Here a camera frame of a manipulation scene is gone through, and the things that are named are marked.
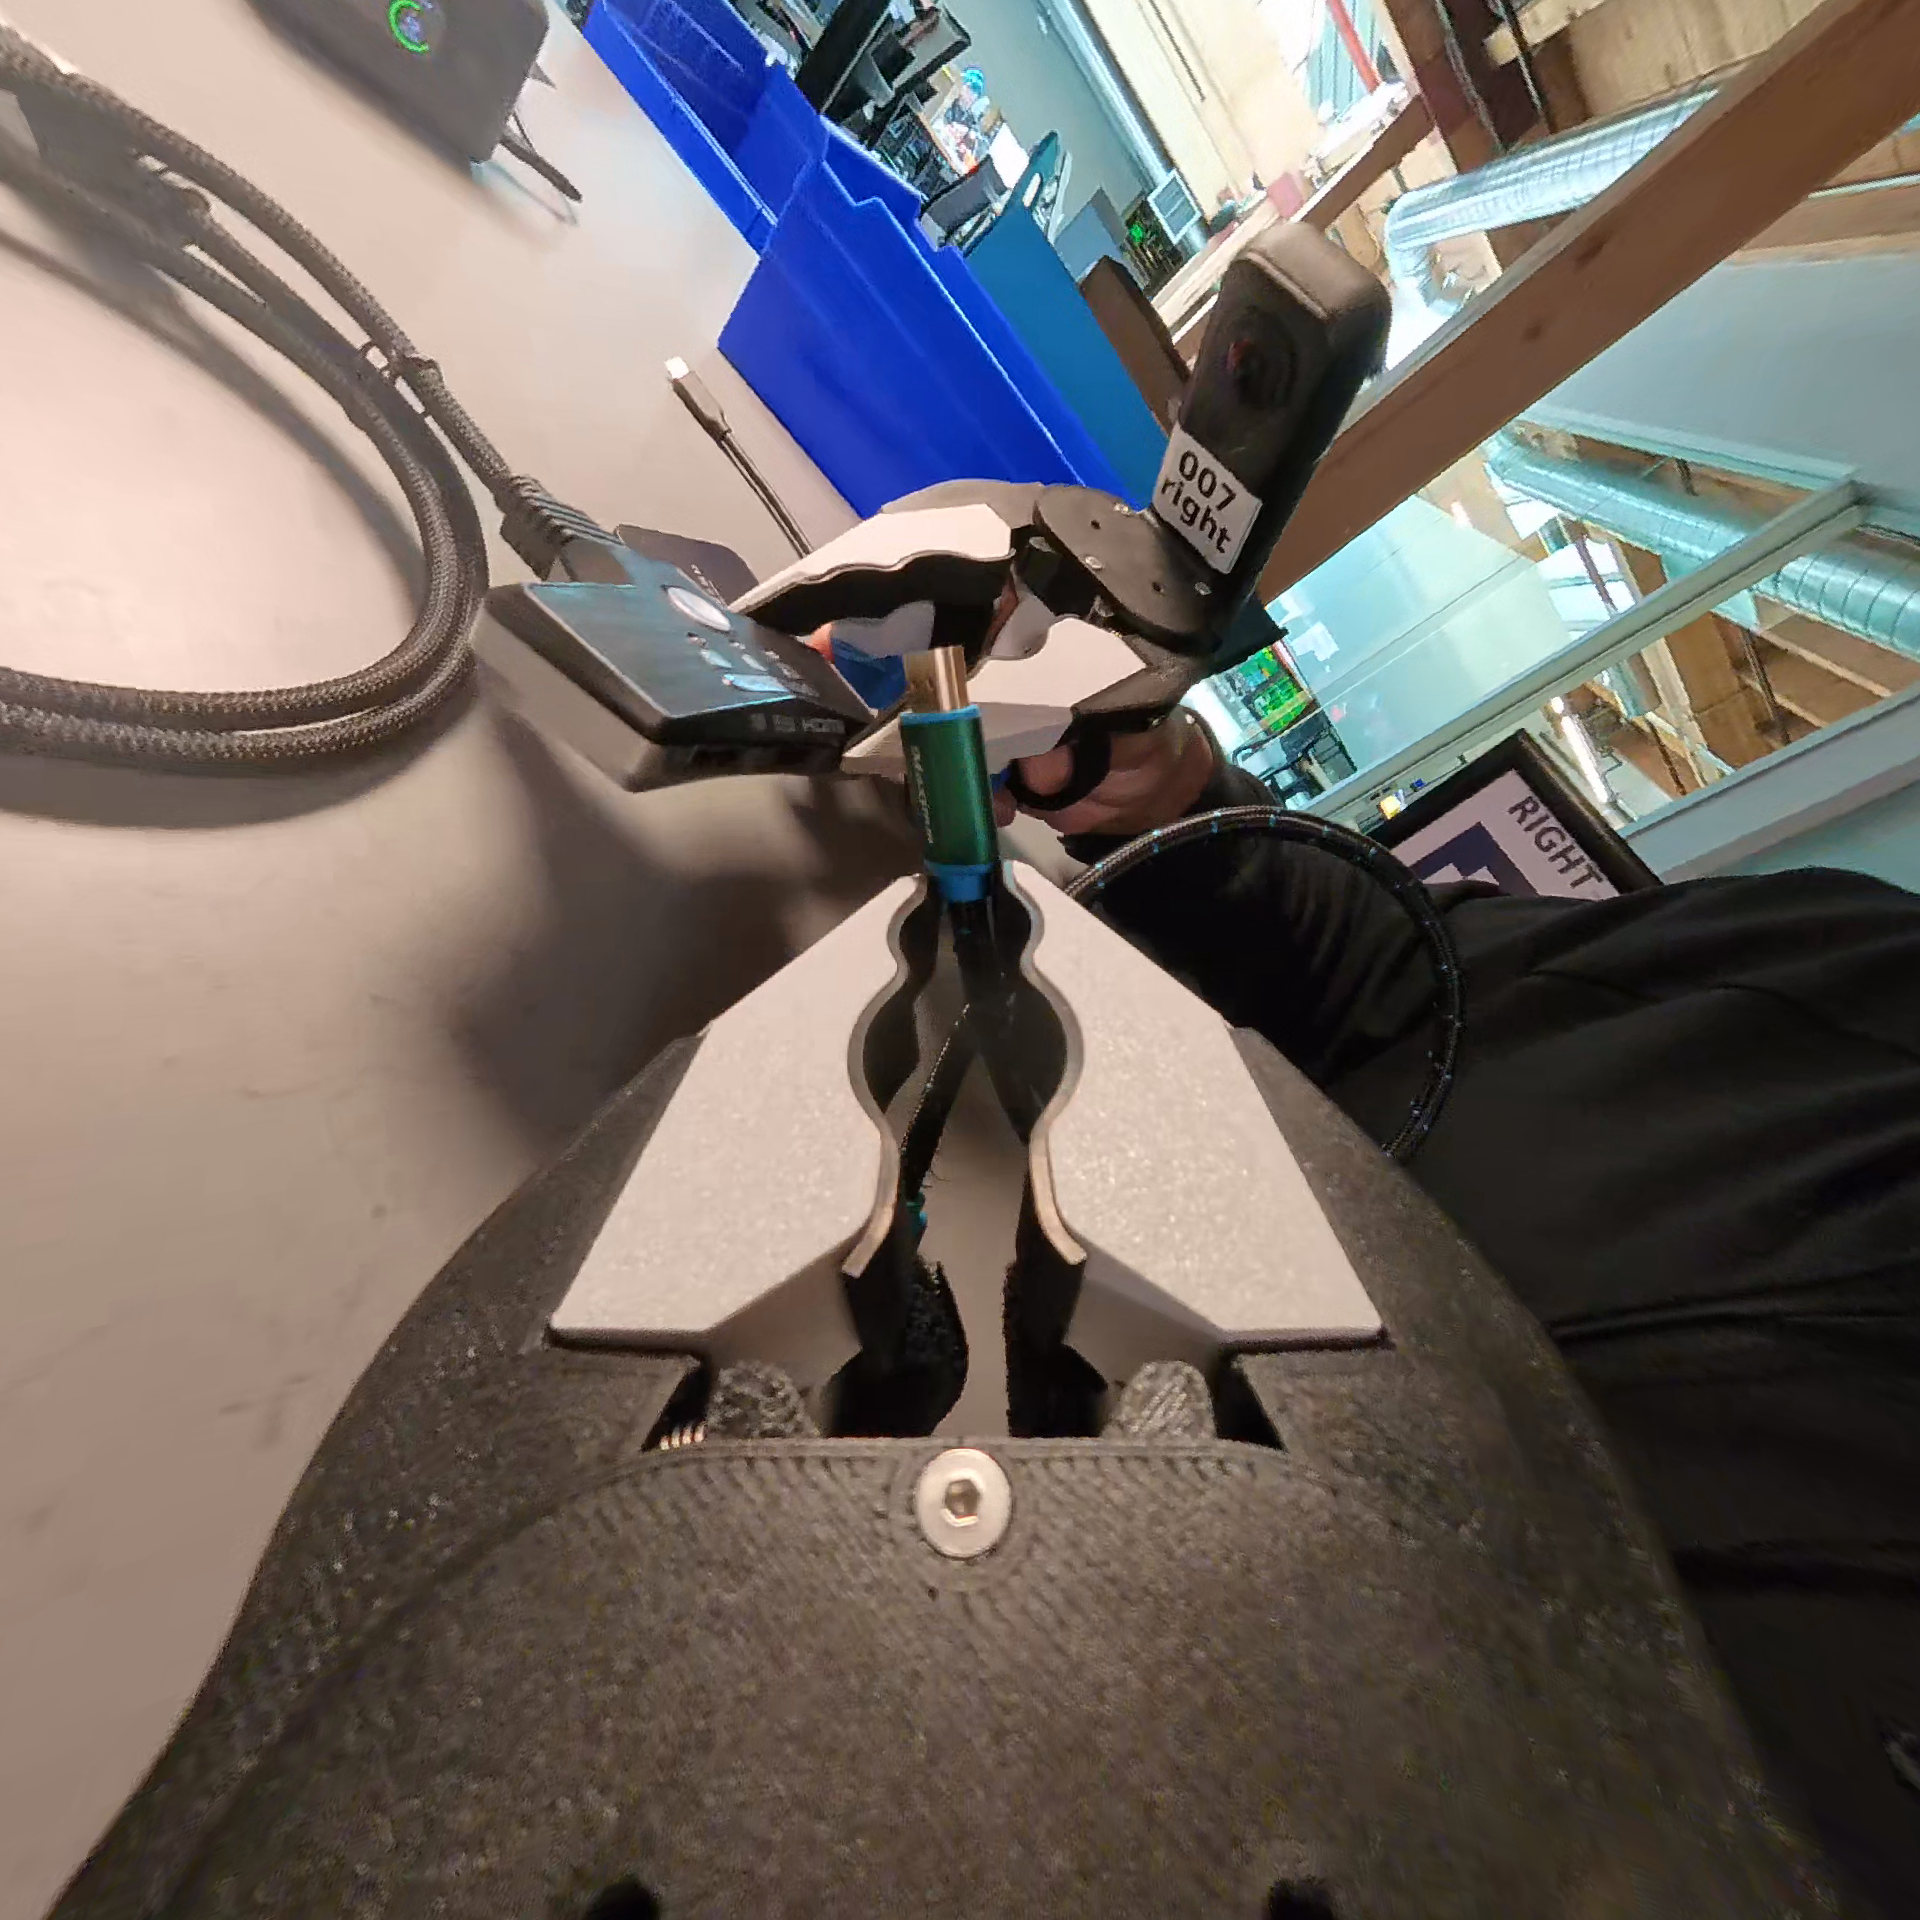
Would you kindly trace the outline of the black usb hub with cable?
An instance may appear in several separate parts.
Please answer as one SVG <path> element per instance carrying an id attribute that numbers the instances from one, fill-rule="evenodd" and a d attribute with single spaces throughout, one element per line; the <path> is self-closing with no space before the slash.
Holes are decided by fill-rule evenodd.
<path id="1" fill-rule="evenodd" d="M 718 450 L 727 457 L 737 476 L 757 496 L 758 506 L 767 512 L 781 537 L 789 541 L 791 552 L 797 557 L 811 554 L 811 539 L 802 530 L 797 516 L 786 508 L 778 490 L 767 483 L 763 472 L 742 448 L 727 411 L 723 409 L 718 397 L 714 397 L 706 384 L 695 376 L 689 361 L 677 355 L 668 357 L 662 364 L 662 372 L 682 408 L 685 408 L 689 417 L 702 427 L 702 432 L 706 432 L 706 438 L 714 446 L 718 446 Z"/>

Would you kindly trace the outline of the grey charger with display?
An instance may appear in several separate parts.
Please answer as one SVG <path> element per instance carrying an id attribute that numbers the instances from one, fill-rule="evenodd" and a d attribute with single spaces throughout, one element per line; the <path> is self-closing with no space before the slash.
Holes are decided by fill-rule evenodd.
<path id="1" fill-rule="evenodd" d="M 542 2 L 253 2 L 253 12 L 460 161 L 489 161 L 500 147 L 548 26 Z"/>

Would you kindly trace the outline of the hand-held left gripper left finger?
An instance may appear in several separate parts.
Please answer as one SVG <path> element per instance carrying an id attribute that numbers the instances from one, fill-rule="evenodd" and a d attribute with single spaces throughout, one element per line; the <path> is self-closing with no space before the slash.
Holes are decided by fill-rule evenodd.
<path id="1" fill-rule="evenodd" d="M 662 1102 L 547 1321 L 586 1353 L 757 1363 L 842 1433 L 933 1433 L 969 1345 L 921 1256 L 898 1100 L 941 936 L 925 878 L 851 918 L 661 1061 Z"/>

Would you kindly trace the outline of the blue panel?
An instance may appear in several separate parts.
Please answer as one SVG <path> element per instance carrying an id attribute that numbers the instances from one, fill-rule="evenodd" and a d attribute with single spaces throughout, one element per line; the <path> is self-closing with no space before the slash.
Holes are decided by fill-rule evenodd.
<path id="1" fill-rule="evenodd" d="M 1093 195 L 1063 238 L 1052 233 L 1070 170 L 1061 138 L 1046 133 L 965 254 L 1089 443 L 1070 454 L 1075 474 L 1140 500 L 1159 474 L 1188 365 L 1119 251 L 1107 198 Z"/>

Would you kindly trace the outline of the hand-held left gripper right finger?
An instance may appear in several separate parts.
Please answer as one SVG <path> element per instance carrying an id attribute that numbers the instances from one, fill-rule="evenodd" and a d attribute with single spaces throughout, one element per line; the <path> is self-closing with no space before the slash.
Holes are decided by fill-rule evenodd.
<path id="1" fill-rule="evenodd" d="M 1010 1430 L 1090 1435 L 1157 1363 L 1214 1385 L 1246 1353 L 1380 1347 L 1281 1128 L 1281 1057 L 1063 885 L 1025 861 L 1004 878 L 1029 921 L 1020 978 L 1063 1036 L 1004 1286 Z"/>

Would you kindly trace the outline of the blue plastic bin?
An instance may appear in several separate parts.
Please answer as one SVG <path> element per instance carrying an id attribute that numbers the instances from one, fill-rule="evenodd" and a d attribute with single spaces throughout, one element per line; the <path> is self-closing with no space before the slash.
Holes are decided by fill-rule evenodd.
<path id="1" fill-rule="evenodd" d="M 582 34 L 755 254 L 817 174 L 925 238 L 914 189 L 809 106 L 732 5 L 596 2 Z"/>
<path id="2" fill-rule="evenodd" d="M 1140 506 L 1151 457 L 1119 462 L 954 246 L 933 246 L 857 155 L 830 147 L 774 217 L 718 344 L 854 516 L 941 483 L 1108 490 Z"/>

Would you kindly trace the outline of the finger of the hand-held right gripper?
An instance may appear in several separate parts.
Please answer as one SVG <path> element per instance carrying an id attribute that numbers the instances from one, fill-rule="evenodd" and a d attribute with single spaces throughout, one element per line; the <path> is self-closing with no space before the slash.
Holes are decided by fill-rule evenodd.
<path id="1" fill-rule="evenodd" d="M 1041 654 L 1053 613 L 1018 581 L 1042 483 L 947 483 L 794 561 L 732 611 L 836 666 L 954 645 L 975 666 Z"/>
<path id="2" fill-rule="evenodd" d="M 998 784 L 1020 760 L 1052 752 L 1073 722 L 1068 709 L 1041 705 L 987 705 L 969 709 L 979 721 L 987 779 Z M 945 717 L 939 712 L 902 709 L 865 734 L 836 762 L 842 778 L 905 784 L 905 734 L 918 722 Z"/>

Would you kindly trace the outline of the wooden beam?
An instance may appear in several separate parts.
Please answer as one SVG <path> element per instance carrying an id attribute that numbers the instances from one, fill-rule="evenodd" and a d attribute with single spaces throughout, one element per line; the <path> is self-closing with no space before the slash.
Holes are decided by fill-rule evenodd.
<path id="1" fill-rule="evenodd" d="M 1380 379 L 1260 582 L 1278 596 L 1917 107 L 1917 5 L 1828 2 Z"/>

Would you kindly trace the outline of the black hdmi switch with button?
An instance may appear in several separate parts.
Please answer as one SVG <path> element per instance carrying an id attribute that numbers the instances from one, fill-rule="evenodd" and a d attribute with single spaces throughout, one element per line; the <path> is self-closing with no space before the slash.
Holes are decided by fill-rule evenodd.
<path id="1" fill-rule="evenodd" d="M 474 656 L 533 729 L 618 786 L 828 778 L 874 729 L 828 658 L 538 483 L 513 483 L 500 532 L 534 578 L 486 593 Z"/>

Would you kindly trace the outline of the person's right hand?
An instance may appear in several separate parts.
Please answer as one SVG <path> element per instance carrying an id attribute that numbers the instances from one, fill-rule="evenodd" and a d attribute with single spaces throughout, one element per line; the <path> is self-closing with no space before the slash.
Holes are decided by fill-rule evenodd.
<path id="1" fill-rule="evenodd" d="M 1188 712 L 1107 740 L 1107 776 L 1070 804 L 1061 795 L 1083 776 L 1090 740 L 1063 742 L 1021 763 L 1025 790 L 1036 801 L 1031 809 L 1063 842 L 1122 844 L 1199 812 L 1270 801 L 1252 776 L 1221 757 L 1209 729 Z"/>

